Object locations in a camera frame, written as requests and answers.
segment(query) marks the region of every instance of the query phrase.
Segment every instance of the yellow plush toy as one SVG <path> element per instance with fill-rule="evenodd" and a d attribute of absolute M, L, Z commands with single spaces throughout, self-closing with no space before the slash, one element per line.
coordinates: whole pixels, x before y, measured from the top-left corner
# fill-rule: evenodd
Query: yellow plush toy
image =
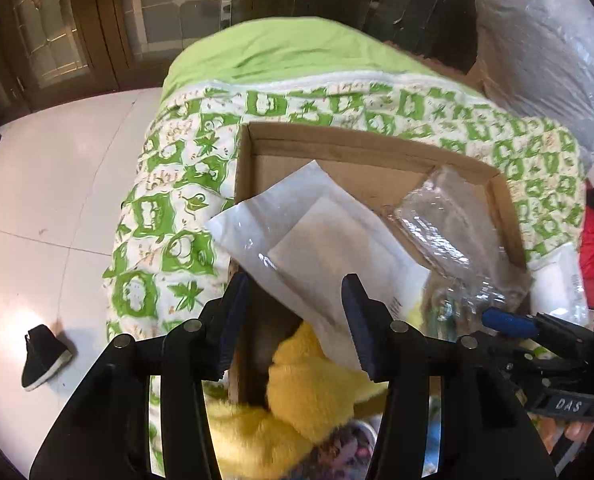
<path fill-rule="evenodd" d="M 305 322 L 279 345 L 268 374 L 269 411 L 222 400 L 206 402 L 213 447 L 225 478 L 280 478 L 345 424 L 357 402 L 387 387 L 373 383 L 365 372 L 326 358 Z"/>

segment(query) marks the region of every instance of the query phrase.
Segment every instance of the white floor tile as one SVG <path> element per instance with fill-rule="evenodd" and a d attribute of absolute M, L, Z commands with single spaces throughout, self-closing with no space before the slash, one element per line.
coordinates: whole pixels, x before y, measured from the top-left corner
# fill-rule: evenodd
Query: white floor tile
<path fill-rule="evenodd" d="M 24 334 L 39 323 L 54 325 L 67 255 L 68 249 L 0 232 L 0 447 L 26 475 L 59 399 L 55 380 L 22 389 Z"/>
<path fill-rule="evenodd" d="M 60 407 L 106 348 L 108 302 L 101 275 L 110 257 L 71 249 L 66 263 L 59 318 L 66 343 L 75 349 L 74 358 L 56 378 Z"/>
<path fill-rule="evenodd" d="M 23 117 L 0 144 L 0 230 L 70 246 L 104 153 L 141 90 Z"/>
<path fill-rule="evenodd" d="M 110 254 L 120 204 L 135 180 L 146 127 L 155 118 L 161 88 L 144 90 L 111 143 L 86 199 L 72 247 Z"/>

